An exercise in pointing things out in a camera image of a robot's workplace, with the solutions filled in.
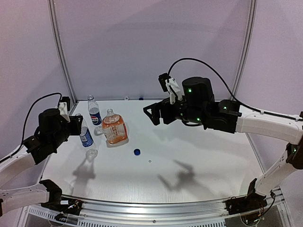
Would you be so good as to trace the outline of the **clear bottle blue text label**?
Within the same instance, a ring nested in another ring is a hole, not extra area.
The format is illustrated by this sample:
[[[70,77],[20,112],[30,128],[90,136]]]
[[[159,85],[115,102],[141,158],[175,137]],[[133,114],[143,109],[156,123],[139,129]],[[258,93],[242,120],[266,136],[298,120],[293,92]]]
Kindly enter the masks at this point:
[[[81,151],[82,153],[85,153],[85,157],[88,162],[93,162],[98,155],[96,144],[93,140],[93,137],[90,133],[87,122],[84,117],[80,113],[76,114],[76,116],[82,117],[80,133],[80,140],[82,145]]]

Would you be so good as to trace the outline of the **Pepsi bottle blue label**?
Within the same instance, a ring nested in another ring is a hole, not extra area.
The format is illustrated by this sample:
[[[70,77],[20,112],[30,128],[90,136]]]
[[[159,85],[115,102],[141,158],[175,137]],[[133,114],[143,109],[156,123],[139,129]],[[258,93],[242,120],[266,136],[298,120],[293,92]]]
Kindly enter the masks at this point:
[[[101,135],[104,133],[102,128],[102,118],[99,110],[99,105],[93,95],[88,95],[88,112],[90,119],[95,127],[94,134]]]

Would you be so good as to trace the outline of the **orange label bottle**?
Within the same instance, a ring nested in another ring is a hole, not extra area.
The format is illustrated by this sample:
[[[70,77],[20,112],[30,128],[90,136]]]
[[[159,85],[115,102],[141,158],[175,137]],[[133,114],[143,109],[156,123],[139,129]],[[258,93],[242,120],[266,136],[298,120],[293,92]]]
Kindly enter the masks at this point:
[[[127,129],[121,115],[107,109],[107,115],[102,120],[103,133],[109,145],[117,145],[128,140]]]

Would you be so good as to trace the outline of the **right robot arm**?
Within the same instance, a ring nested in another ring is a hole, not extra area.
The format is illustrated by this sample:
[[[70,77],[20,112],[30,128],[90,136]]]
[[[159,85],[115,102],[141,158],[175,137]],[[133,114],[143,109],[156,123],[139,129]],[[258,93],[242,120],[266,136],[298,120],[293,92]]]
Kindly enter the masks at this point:
[[[253,133],[287,142],[281,157],[260,177],[251,181],[245,196],[225,202],[229,214],[267,211],[266,196],[285,178],[303,167],[303,117],[282,115],[246,107],[236,100],[215,101],[211,81],[202,77],[185,79],[179,86],[167,74],[159,76],[169,97],[144,107],[154,125],[181,120],[186,126],[203,126],[228,133]]]

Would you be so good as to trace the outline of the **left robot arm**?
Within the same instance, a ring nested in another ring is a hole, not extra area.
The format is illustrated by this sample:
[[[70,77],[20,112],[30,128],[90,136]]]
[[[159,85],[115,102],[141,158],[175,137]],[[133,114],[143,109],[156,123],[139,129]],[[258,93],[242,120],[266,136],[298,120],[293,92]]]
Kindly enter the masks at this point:
[[[38,122],[34,135],[27,138],[20,149],[13,151],[0,164],[1,186],[55,154],[70,136],[79,136],[83,117],[68,116],[59,109],[51,108],[39,114]],[[62,190],[59,186],[51,180],[41,180],[32,186],[1,190],[0,213],[3,215],[32,204],[59,205],[61,199]]]

